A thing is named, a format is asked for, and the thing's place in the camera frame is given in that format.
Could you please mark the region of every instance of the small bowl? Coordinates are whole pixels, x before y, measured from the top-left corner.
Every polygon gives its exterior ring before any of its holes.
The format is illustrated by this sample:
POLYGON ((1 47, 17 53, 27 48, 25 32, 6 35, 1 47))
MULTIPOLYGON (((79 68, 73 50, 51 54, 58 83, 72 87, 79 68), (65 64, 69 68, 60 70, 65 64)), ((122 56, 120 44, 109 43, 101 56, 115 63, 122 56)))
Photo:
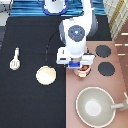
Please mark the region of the small bowl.
POLYGON ((56 79, 56 71, 54 68, 43 66, 37 71, 36 78, 40 84, 52 84, 56 79))
POLYGON ((74 73, 79 77, 86 77, 91 70, 91 65, 84 65, 81 69, 74 69, 74 73))

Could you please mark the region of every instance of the wall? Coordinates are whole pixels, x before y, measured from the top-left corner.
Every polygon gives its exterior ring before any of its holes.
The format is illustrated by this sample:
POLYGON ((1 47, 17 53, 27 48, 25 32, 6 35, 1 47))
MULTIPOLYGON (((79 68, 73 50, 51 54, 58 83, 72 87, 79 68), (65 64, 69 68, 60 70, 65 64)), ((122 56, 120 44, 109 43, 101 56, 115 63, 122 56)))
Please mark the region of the wall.
POLYGON ((103 2, 108 16, 111 36, 115 40, 128 19, 128 0, 104 0, 103 2))

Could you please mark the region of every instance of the white bowl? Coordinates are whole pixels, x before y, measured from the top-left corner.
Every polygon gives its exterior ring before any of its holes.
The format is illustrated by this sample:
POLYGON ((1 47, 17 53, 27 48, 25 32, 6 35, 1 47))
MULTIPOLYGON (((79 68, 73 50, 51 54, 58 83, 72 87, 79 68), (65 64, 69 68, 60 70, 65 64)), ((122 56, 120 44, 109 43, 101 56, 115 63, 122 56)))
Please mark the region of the white bowl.
POLYGON ((56 71, 54 68, 43 66, 37 71, 36 78, 39 83, 49 85, 55 81, 56 71))
POLYGON ((94 128, 108 126, 114 119, 116 110, 111 109, 113 98, 99 87, 82 90, 76 100, 76 110, 80 119, 94 128))

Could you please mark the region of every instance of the spoon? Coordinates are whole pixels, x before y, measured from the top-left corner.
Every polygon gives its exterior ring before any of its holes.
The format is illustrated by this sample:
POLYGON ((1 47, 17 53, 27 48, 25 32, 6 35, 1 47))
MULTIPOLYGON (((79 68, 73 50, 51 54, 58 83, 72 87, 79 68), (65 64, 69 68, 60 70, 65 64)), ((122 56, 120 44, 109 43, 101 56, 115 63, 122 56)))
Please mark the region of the spoon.
POLYGON ((18 56, 19 56, 19 48, 16 48, 14 59, 10 62, 10 68, 12 70, 17 70, 20 67, 20 61, 18 60, 18 56))

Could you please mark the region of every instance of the blue robot part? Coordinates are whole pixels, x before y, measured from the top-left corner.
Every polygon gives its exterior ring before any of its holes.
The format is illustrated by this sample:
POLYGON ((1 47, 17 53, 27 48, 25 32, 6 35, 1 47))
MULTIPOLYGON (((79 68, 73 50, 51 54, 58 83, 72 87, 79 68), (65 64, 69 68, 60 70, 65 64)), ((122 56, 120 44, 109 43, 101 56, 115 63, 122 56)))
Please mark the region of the blue robot part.
POLYGON ((73 61, 69 61, 68 67, 69 68, 80 68, 80 62, 74 63, 73 61))

